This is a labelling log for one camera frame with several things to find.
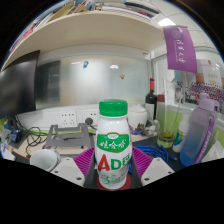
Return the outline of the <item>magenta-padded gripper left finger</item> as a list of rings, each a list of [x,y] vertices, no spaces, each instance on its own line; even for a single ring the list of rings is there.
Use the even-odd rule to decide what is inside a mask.
[[[81,187],[94,187],[97,179],[94,148],[87,149],[74,158],[64,158],[52,171],[52,174]]]

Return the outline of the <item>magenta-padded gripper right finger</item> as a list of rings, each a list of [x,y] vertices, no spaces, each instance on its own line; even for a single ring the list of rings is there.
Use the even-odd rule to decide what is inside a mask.
[[[152,158],[137,148],[133,148],[131,166],[131,186],[134,188],[146,186],[174,173],[163,159]]]

